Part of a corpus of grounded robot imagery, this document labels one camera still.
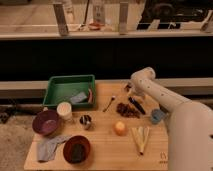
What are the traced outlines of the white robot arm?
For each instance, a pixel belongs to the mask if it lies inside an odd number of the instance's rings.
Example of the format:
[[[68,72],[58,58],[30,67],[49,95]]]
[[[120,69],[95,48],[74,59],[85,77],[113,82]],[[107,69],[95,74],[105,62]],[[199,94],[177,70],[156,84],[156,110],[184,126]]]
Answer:
[[[146,67],[130,77],[133,94],[148,94],[170,113],[168,171],[213,171],[213,110],[171,91]]]

